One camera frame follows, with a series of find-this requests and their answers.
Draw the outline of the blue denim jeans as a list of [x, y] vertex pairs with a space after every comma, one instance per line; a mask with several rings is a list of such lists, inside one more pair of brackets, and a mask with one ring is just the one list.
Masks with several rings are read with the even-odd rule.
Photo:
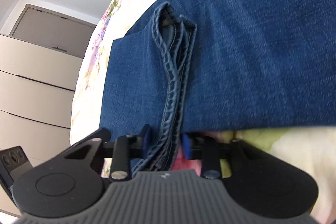
[[139, 170], [189, 132], [335, 125], [335, 0], [157, 0], [112, 44], [100, 126], [152, 129]]

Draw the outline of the floral yellow bed quilt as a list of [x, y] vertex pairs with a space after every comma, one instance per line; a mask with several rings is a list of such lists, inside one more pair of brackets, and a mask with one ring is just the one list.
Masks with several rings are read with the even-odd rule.
[[[123, 37], [156, 0], [112, 0], [88, 44], [72, 102], [70, 143], [99, 125], [103, 87], [113, 40]], [[237, 137], [293, 164], [315, 178], [319, 196], [312, 216], [335, 220], [335, 128], [283, 128], [238, 131]]]

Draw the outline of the beige wardrobe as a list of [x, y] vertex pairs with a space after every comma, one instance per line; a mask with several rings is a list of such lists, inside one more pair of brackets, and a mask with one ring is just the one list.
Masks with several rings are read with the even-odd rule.
[[1, 36], [1, 149], [20, 146], [37, 166], [69, 147], [81, 62]]

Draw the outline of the grey-brown room door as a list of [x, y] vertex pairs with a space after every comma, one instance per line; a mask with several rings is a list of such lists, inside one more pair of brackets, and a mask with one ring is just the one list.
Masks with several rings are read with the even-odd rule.
[[96, 26], [39, 6], [27, 4], [10, 36], [83, 58]]

